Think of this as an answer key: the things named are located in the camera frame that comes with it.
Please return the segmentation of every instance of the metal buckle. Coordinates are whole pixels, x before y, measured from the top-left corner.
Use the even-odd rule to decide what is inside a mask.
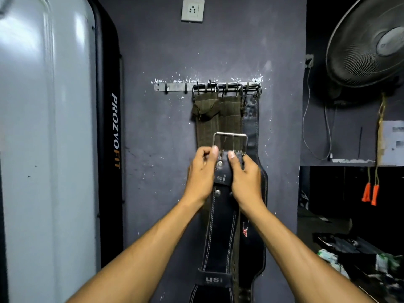
[[[249,137],[245,134],[238,134],[238,133],[226,133],[226,132],[216,132],[215,134],[213,134],[213,142],[212,142],[212,147],[215,145],[215,138],[216,135],[221,135],[221,136],[231,136],[233,137],[233,151],[235,151],[234,149],[234,137],[241,137],[241,138],[245,138],[245,147],[243,147],[241,149],[241,155],[245,155],[246,151],[247,151],[247,144],[249,142]]]

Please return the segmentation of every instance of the forearm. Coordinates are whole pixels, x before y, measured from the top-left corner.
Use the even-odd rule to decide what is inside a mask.
[[[369,297],[314,254],[265,205],[248,216],[261,234],[299,302],[371,302]]]
[[[68,303],[148,302],[185,228],[200,208],[181,199],[140,239],[87,282]]]

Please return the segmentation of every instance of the white cable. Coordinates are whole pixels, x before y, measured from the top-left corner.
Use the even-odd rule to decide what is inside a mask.
[[[307,74],[307,88],[309,90],[309,98],[307,100],[307,106],[306,106],[306,110],[304,111],[303,114],[303,122],[302,122],[302,137],[303,137],[303,142],[306,145],[306,147],[309,149],[310,153],[313,154],[313,156],[319,160],[326,160],[330,154],[331,154],[331,147],[332,147],[332,139],[331,139],[331,132],[330,132],[330,125],[328,123],[328,117],[327,117],[327,109],[326,109],[326,105],[324,104],[324,116],[326,118],[326,127],[327,127],[327,131],[328,131],[328,137],[329,137],[329,142],[330,142],[330,148],[328,149],[328,154],[325,158],[319,158],[318,156],[316,156],[316,154],[313,153],[313,151],[310,149],[310,147],[307,145],[307,142],[304,138],[304,119],[306,117],[306,113],[307,113],[307,109],[309,108],[309,104],[310,104],[310,85],[309,85],[309,76],[310,76],[310,71],[311,71],[311,67],[309,68],[309,73]],[[334,124],[335,124],[335,116],[336,116],[336,108],[335,108],[335,112],[334,112],[334,121],[332,122],[332,131],[334,130]]]

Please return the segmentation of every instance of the orange handle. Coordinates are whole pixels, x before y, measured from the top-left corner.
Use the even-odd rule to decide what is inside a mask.
[[[365,192],[363,193],[362,202],[370,202],[371,201],[371,184],[367,183],[365,187]]]
[[[377,193],[379,193],[379,185],[375,185],[375,187],[373,187],[373,197],[372,197],[372,205],[376,206],[376,199],[377,199]]]

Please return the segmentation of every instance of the fan guard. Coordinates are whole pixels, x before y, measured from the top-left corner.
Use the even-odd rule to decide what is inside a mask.
[[[348,87],[377,83],[404,65],[404,0],[358,0],[328,42],[331,79]]]

